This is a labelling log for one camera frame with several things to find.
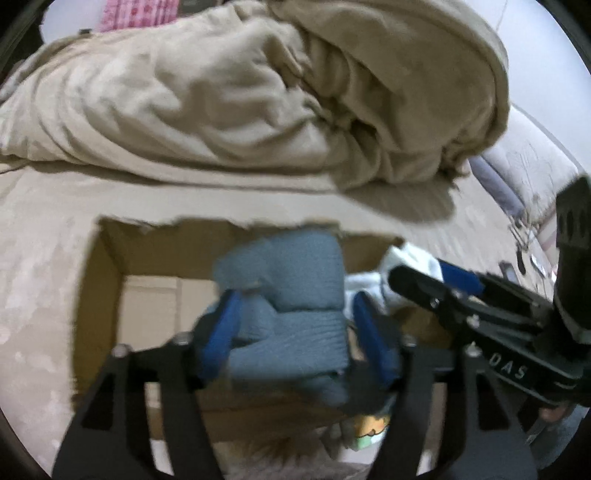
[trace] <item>torn cardboard edge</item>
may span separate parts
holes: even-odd
[[[180,329],[188,329],[215,298],[211,280],[219,257],[255,239],[302,228],[332,231],[348,273],[373,270],[391,245],[404,243],[398,236],[342,232],[338,224],[317,219],[297,225],[257,221],[238,225],[222,219],[182,218],[152,225],[102,218],[89,245],[79,288],[73,330],[74,401],[90,387],[122,336],[140,349],[161,345]],[[206,291],[196,301],[202,289]],[[279,432],[288,436],[343,418],[341,412],[311,405],[297,394],[243,394],[219,382],[200,391],[198,398],[213,442],[266,439]],[[161,424],[160,410],[148,406],[154,434]]]

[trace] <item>bolt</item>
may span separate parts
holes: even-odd
[[[480,317],[478,315],[468,315],[466,323],[472,328],[478,328],[480,326]]]
[[[131,353],[131,347],[125,343],[118,343],[111,350],[111,355],[115,358],[125,358],[129,353]]]
[[[191,332],[179,332],[173,337],[175,345],[184,346],[191,343],[193,340],[193,334]]]
[[[409,348],[414,348],[417,346],[417,339],[415,337],[413,337],[412,335],[405,333],[402,336],[402,344],[404,346],[409,347]]]
[[[466,355],[471,358],[478,358],[482,355],[482,350],[476,346],[474,342],[468,345],[465,349]]]

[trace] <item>pink plaid fabric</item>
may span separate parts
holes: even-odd
[[[107,0],[99,31],[164,25],[177,11],[178,0]]]

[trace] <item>white cloth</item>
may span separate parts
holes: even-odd
[[[390,271],[400,265],[407,265],[415,270],[443,281],[439,260],[426,250],[406,242],[401,248],[390,247],[379,263],[377,271],[356,273],[345,277],[345,317],[353,320],[352,303],[355,295],[364,291],[374,306],[384,315],[414,303],[393,292],[388,285]]]
[[[308,191],[456,176],[506,128],[506,68],[454,0],[239,0],[42,47],[0,90],[0,172]]]

